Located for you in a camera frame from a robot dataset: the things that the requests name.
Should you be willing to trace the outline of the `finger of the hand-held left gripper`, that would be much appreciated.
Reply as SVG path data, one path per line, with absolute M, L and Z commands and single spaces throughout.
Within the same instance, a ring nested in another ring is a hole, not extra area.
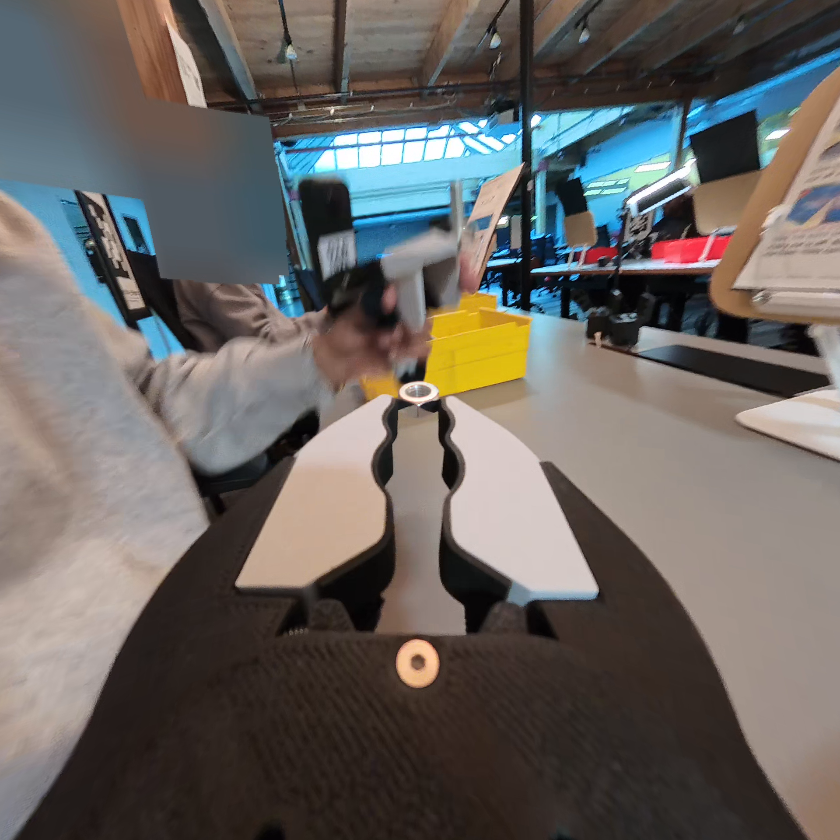
M 456 234 L 430 229 L 384 254 L 380 266 L 384 278 L 396 288 L 398 310 L 453 308 L 459 303 Z

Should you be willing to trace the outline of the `person's left hand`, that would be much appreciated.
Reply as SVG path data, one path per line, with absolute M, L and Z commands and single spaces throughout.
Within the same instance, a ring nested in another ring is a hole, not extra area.
M 356 302 L 314 334 L 309 347 L 318 372 L 338 392 L 359 379 L 387 375 L 395 364 L 425 360 L 431 339 L 431 319 L 417 331 L 404 322 L 381 328 Z

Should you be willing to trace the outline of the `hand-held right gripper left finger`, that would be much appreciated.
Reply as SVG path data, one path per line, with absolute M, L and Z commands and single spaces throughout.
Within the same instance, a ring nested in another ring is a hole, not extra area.
M 392 498 L 398 405 L 382 395 L 294 458 L 236 580 L 240 592 L 380 596 L 396 566 Z

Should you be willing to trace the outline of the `black office chair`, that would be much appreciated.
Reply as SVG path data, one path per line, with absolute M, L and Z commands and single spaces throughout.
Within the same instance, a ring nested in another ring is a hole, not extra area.
M 128 250 L 127 258 L 147 309 L 160 317 L 185 351 L 198 352 L 179 316 L 173 281 L 161 276 L 156 257 Z

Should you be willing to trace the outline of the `white stand base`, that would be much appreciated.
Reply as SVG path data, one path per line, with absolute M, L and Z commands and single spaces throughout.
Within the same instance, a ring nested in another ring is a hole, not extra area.
M 812 325 L 809 334 L 826 364 L 830 386 L 736 415 L 736 423 L 782 443 L 839 461 L 839 328 Z

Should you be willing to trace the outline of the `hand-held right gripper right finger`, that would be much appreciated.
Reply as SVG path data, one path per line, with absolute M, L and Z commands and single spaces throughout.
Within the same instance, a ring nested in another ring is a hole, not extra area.
M 591 601 L 599 586 L 540 461 L 516 435 L 455 396 L 438 436 L 448 495 L 440 575 L 462 604 Z

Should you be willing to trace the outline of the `grey desk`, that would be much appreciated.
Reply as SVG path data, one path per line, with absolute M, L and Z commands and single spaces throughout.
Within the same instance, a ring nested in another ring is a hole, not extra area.
M 636 543 L 710 649 L 810 838 L 838 838 L 838 463 L 736 423 L 769 397 L 598 349 L 536 314 L 527 377 L 466 403 Z

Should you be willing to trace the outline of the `instruction sheet on stand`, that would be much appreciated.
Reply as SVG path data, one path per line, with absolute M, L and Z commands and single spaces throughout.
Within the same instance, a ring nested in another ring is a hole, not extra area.
M 769 212 L 782 204 L 838 99 L 839 71 L 835 70 L 803 101 L 772 161 L 763 169 L 710 280 L 712 300 L 722 312 L 740 318 L 838 326 L 838 293 L 737 290 L 733 286 L 759 244 Z

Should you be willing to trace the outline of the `wooden-edged table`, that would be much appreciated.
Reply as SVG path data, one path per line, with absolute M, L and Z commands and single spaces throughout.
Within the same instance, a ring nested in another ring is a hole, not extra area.
M 619 277 L 709 277 L 721 258 L 692 263 L 672 263 L 662 259 L 631 259 L 620 266 L 608 260 L 598 264 L 558 264 L 530 270 L 531 289 L 560 293 L 561 317 L 570 316 L 572 291 L 602 291 L 612 288 Z

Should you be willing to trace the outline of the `white light bar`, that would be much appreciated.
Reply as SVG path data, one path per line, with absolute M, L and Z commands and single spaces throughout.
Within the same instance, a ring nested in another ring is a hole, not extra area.
M 627 197 L 623 211 L 630 217 L 650 214 L 669 202 L 690 193 L 692 164 L 687 164 L 658 181 L 636 190 Z

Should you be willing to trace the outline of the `black desk strip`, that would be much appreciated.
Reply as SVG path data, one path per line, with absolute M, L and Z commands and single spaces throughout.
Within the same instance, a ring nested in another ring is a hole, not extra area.
M 643 350 L 636 353 L 636 356 L 717 382 L 737 385 L 779 398 L 792 398 L 830 385 L 829 378 L 821 373 L 686 345 L 665 345 Z

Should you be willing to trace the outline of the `black pole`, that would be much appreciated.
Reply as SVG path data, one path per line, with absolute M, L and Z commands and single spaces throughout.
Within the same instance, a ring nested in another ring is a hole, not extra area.
M 532 62 L 533 62 L 533 1 L 519 3 L 519 83 L 521 117 L 521 179 L 520 179 L 520 285 L 518 306 L 531 310 L 532 259 Z

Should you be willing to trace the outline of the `wooden pillar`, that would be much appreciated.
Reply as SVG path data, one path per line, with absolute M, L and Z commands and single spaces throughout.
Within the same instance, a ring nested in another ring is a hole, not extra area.
M 147 98 L 205 109 L 195 57 L 171 1 L 118 1 L 134 64 Z

